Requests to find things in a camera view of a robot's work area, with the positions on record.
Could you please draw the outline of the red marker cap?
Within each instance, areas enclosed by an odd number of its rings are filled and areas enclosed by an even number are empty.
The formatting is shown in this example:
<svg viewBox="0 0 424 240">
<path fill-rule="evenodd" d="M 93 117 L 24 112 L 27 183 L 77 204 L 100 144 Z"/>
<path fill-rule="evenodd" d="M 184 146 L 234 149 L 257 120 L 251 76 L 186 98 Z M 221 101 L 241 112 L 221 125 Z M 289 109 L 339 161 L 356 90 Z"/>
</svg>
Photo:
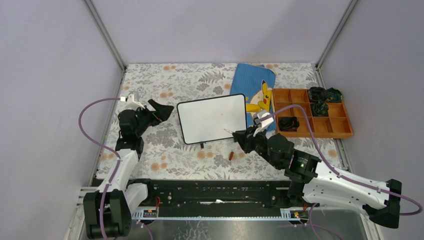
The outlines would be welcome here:
<svg viewBox="0 0 424 240">
<path fill-rule="evenodd" d="M 231 160 L 233 159 L 234 154 L 235 154 L 235 153 L 234 153 L 233 151 L 231 151 L 231 152 L 230 152 L 229 157 L 228 157 L 228 160 L 229 160 L 229 161 L 231 161 Z"/>
</svg>

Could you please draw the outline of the white whiteboard black frame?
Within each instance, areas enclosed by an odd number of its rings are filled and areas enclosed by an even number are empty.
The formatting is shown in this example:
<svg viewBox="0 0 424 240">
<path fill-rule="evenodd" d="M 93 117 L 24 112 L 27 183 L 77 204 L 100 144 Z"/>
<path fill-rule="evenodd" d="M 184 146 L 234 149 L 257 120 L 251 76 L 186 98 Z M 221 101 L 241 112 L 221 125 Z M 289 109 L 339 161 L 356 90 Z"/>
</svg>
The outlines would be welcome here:
<svg viewBox="0 0 424 240">
<path fill-rule="evenodd" d="M 187 145 L 230 139 L 232 134 L 224 129 L 247 128 L 245 96 L 240 93 L 180 102 L 176 110 Z"/>
</svg>

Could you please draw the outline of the black orange cloth roll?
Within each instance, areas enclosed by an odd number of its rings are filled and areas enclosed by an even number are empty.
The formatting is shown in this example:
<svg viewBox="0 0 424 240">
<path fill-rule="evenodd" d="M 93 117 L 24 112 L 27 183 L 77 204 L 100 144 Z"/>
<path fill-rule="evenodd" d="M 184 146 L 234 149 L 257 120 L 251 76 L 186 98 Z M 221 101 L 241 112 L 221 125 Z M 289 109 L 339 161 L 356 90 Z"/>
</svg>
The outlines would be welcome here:
<svg viewBox="0 0 424 240">
<path fill-rule="evenodd" d="M 300 122 L 296 116 L 283 116 L 278 118 L 278 130 L 281 132 L 296 132 Z"/>
</svg>

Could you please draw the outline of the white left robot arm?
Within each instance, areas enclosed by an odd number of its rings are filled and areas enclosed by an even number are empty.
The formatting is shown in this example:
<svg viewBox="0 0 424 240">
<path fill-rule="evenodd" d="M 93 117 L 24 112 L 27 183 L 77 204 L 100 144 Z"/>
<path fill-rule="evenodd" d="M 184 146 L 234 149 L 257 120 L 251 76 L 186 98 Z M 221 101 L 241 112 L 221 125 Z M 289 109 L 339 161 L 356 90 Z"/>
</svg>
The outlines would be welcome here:
<svg viewBox="0 0 424 240">
<path fill-rule="evenodd" d="M 118 114 L 118 139 L 114 148 L 105 146 L 90 136 L 96 145 L 110 151 L 117 157 L 112 170 L 94 192 L 83 197 L 86 234 L 90 240 L 126 237 L 130 233 L 132 215 L 142 204 L 148 206 L 155 200 L 155 192 L 145 183 L 128 184 L 130 175 L 143 153 L 142 135 L 149 127 L 165 122 L 174 107 L 162 105 L 150 99 L 152 106 L 134 100 L 133 95 L 118 98 L 129 109 Z"/>
</svg>

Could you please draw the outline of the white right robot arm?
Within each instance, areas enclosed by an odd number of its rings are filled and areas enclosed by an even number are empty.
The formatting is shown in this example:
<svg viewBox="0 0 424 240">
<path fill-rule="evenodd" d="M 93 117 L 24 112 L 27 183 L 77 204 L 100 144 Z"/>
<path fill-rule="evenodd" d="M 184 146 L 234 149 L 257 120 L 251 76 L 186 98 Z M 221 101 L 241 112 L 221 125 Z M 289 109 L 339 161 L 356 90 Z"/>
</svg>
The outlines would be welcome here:
<svg viewBox="0 0 424 240">
<path fill-rule="evenodd" d="M 377 181 L 339 168 L 331 169 L 319 157 L 295 149 L 293 142 L 281 134 L 266 137 L 250 127 L 232 133 L 247 154 L 252 151 L 277 170 L 283 170 L 291 181 L 287 201 L 327 205 L 357 211 L 375 224 L 397 229 L 400 222 L 402 183 L 395 179 Z M 397 195 L 390 195 L 393 190 Z"/>
</svg>

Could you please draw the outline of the floral tablecloth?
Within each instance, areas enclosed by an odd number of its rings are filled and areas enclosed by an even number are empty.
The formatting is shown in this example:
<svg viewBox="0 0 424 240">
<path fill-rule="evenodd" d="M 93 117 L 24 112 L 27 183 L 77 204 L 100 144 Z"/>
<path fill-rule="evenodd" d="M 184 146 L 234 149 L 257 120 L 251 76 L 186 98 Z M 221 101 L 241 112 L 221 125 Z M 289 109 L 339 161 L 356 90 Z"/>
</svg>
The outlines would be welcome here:
<svg viewBox="0 0 424 240">
<path fill-rule="evenodd" d="M 121 96 L 138 92 L 140 101 L 153 99 L 163 105 L 221 97 L 230 94 L 237 63 L 133 63 L 127 66 Z M 318 86 L 312 63 L 257 63 L 276 75 L 276 88 L 308 89 Z M 107 134 L 107 146 L 114 149 L 118 139 L 118 113 L 126 104 L 118 102 L 113 122 Z M 131 178 L 169 180 L 286 180 L 282 170 L 276 170 L 257 153 L 245 154 L 231 139 L 199 144 L 183 142 L 177 109 L 171 117 L 142 135 L 142 156 Z M 295 148 L 319 156 L 310 138 L 288 138 Z M 342 159 L 334 140 L 316 139 L 325 158 L 335 167 Z M 232 160 L 229 155 L 234 152 Z M 103 179 L 112 170 L 116 155 L 104 149 L 96 171 Z"/>
</svg>

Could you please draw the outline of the blue Pikachu cloth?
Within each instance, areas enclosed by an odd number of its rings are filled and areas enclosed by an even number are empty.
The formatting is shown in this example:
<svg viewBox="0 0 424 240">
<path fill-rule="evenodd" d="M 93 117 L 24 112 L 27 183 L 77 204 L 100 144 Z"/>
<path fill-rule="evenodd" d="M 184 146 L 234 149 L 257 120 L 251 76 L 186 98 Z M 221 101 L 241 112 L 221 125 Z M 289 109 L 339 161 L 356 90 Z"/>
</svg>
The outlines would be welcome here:
<svg viewBox="0 0 424 240">
<path fill-rule="evenodd" d="M 264 66 L 239 63 L 236 66 L 230 94 L 245 97 L 246 125 L 254 124 L 253 115 L 262 110 L 273 113 L 273 88 L 276 74 Z"/>
</svg>

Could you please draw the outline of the dark patterned cloth roll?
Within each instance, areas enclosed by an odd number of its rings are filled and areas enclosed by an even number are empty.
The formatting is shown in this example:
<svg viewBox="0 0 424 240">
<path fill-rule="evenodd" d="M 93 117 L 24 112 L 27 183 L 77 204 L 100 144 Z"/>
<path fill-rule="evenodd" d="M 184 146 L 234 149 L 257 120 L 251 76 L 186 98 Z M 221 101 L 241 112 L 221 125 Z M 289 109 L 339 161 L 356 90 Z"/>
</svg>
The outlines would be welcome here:
<svg viewBox="0 0 424 240">
<path fill-rule="evenodd" d="M 313 86 L 307 90 L 308 99 L 311 103 L 325 102 L 328 99 L 328 92 L 325 88 Z"/>
<path fill-rule="evenodd" d="M 313 117 L 328 117 L 329 106 L 325 101 L 313 102 L 310 105 L 311 114 Z"/>
<path fill-rule="evenodd" d="M 327 103 L 342 103 L 343 101 L 342 93 L 336 88 L 333 88 L 333 87 L 328 88 L 326 90 L 326 95 L 327 95 L 327 99 L 326 99 Z"/>
</svg>

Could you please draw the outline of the orange compartment tray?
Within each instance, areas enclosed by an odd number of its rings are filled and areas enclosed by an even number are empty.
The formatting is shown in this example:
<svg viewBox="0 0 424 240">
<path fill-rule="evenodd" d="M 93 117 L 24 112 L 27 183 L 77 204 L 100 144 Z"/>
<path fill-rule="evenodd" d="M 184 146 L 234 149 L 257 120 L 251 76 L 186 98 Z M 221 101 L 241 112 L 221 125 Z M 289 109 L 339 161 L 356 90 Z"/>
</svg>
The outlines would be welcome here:
<svg viewBox="0 0 424 240">
<path fill-rule="evenodd" d="M 345 104 L 327 102 L 328 116 L 312 116 L 311 104 L 307 89 L 302 88 L 275 88 L 273 93 L 273 110 L 277 111 L 290 105 L 299 105 L 278 113 L 274 119 L 275 132 L 285 137 L 309 138 L 311 128 L 316 138 L 347 139 L 354 133 Z M 297 117 L 300 126 L 297 131 L 279 131 L 278 119 L 280 117 Z"/>
</svg>

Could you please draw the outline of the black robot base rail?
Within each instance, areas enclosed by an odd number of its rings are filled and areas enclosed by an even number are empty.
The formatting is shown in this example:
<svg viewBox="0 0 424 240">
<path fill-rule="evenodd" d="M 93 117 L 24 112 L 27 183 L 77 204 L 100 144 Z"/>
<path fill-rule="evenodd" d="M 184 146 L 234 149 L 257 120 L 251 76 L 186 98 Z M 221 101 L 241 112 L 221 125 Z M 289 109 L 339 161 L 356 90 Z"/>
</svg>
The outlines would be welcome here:
<svg viewBox="0 0 424 240">
<path fill-rule="evenodd" d="M 155 213 L 161 218 L 277 218 L 280 209 L 292 207 L 331 206 L 336 197 L 329 190 L 315 186 L 313 197 L 306 198 L 303 183 L 283 181 L 214 181 L 214 180 L 152 180 L 132 179 L 128 187 L 146 187 L 147 197 L 135 207 L 142 207 L 152 219 Z"/>
</svg>

